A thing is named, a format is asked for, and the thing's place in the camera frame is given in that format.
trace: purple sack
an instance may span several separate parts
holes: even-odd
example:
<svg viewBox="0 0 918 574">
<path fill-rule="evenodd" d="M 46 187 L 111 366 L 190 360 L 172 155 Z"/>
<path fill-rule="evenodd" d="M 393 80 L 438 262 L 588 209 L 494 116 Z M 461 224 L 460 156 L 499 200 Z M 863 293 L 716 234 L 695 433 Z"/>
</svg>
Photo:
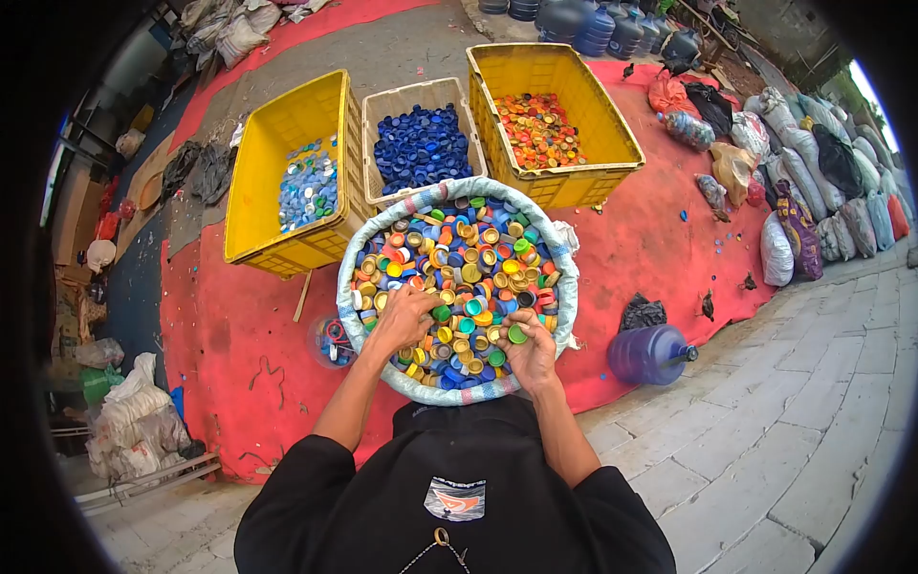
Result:
<svg viewBox="0 0 918 574">
<path fill-rule="evenodd" d="M 778 193 L 778 219 L 788 236 L 794 263 L 799 271 L 815 281 L 823 276 L 823 254 L 812 215 L 790 194 L 787 180 L 779 179 L 775 191 Z"/>
</svg>

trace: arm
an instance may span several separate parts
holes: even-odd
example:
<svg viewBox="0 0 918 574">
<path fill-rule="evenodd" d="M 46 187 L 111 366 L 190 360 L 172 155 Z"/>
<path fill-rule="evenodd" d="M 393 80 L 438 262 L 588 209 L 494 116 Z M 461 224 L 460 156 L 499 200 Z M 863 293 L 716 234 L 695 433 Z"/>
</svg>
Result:
<svg viewBox="0 0 918 574">
<path fill-rule="evenodd" d="M 523 344 L 507 339 L 507 329 L 518 323 L 530 337 Z M 580 431 L 567 406 L 561 379 L 554 372 L 554 340 L 539 322 L 535 311 L 522 309 L 504 318 L 498 347 L 507 354 L 513 373 L 532 397 L 539 420 L 542 445 L 548 466 L 564 479 L 571 489 L 580 484 L 601 464 Z"/>
<path fill-rule="evenodd" d="M 351 372 L 316 421 L 313 434 L 326 436 L 351 452 L 356 450 L 386 361 L 399 349 L 424 338 L 433 324 L 433 319 L 424 314 L 437 305 L 442 305 L 442 300 L 408 285 L 390 291 L 379 322 L 367 337 Z"/>
</svg>

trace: wooden stick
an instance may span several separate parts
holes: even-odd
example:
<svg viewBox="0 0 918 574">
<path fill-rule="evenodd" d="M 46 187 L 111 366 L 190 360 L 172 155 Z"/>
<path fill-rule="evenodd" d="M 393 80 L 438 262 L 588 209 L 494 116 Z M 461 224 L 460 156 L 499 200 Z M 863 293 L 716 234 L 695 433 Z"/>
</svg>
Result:
<svg viewBox="0 0 918 574">
<path fill-rule="evenodd" d="M 303 292 L 299 294 L 299 304 L 297 312 L 293 314 L 293 322 L 299 323 L 299 316 L 303 314 L 303 303 L 306 302 L 306 292 L 309 291 L 309 279 L 312 278 L 312 269 L 306 273 L 306 283 L 303 284 Z"/>
</svg>

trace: shirt logo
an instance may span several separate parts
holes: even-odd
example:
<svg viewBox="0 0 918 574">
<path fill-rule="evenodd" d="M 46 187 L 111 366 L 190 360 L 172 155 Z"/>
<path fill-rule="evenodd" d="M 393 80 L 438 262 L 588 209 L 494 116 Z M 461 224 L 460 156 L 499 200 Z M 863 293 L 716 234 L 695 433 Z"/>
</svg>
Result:
<svg viewBox="0 0 918 574">
<path fill-rule="evenodd" d="M 451 522 L 476 520 L 485 515 L 485 480 L 471 484 L 433 477 L 424 498 L 428 512 Z"/>
</svg>

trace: man's right hand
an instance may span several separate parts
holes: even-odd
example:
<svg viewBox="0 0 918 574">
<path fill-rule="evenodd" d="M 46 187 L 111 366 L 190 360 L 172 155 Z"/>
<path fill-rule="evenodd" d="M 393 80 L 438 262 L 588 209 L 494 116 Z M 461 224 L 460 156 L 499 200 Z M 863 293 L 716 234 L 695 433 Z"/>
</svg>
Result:
<svg viewBox="0 0 918 574">
<path fill-rule="evenodd" d="M 514 344 L 507 338 L 510 325 L 519 324 L 529 337 L 525 343 Z M 554 373 L 555 345 L 552 334 L 539 322 L 532 309 L 513 311 L 504 317 L 497 346 L 507 355 L 513 374 L 520 386 L 530 395 L 537 395 L 546 389 L 561 387 L 561 381 Z"/>
</svg>

